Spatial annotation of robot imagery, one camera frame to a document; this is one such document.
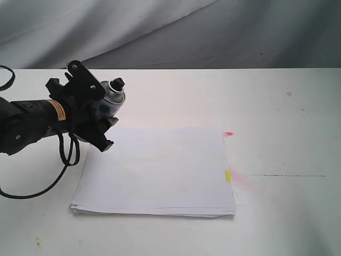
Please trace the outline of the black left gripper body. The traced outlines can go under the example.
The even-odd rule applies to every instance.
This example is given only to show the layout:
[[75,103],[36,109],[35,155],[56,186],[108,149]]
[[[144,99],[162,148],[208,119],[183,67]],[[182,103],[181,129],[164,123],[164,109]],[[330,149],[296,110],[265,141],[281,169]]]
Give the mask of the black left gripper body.
[[98,103],[104,98],[104,88],[95,76],[78,60],[67,63],[65,77],[68,82],[60,84],[58,78],[46,83],[49,97],[58,103],[65,113],[59,120],[61,132],[73,133],[87,142],[91,126],[101,126],[97,116]]

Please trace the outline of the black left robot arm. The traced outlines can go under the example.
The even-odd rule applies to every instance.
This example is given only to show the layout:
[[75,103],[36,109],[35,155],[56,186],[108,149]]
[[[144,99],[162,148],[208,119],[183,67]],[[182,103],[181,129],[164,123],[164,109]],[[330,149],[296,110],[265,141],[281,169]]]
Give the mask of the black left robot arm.
[[117,123],[115,114],[125,101],[121,78],[99,82],[78,60],[67,64],[68,82],[50,78],[47,100],[7,101],[1,98],[1,152],[13,155],[27,145],[69,133],[108,150],[113,141],[105,133]]

